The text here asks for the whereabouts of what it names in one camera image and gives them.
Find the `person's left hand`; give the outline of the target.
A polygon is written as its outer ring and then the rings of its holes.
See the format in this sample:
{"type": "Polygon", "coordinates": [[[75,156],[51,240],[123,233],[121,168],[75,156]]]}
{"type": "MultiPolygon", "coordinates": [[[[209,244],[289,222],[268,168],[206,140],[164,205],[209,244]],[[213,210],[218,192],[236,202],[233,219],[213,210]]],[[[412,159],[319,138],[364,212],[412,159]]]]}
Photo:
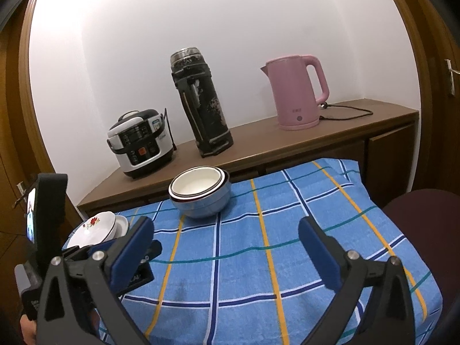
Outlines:
{"type": "Polygon", "coordinates": [[[20,328],[25,344],[35,345],[37,338],[37,322],[29,320],[26,315],[21,315],[20,328]]]}

